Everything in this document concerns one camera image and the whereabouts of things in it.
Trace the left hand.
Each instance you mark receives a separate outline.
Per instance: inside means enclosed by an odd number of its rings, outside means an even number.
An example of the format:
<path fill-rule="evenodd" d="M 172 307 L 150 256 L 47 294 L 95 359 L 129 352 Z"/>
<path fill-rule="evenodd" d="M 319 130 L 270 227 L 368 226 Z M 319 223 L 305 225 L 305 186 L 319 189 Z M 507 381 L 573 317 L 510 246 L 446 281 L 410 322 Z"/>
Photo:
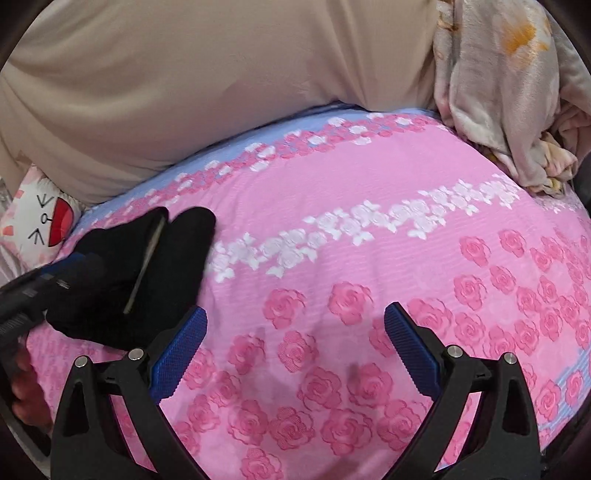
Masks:
<path fill-rule="evenodd" d="M 11 379 L 11 389 L 15 396 L 12 411 L 24 424 L 49 434 L 53 427 L 51 412 L 29 351 L 20 345 L 14 360 L 18 371 Z"/>

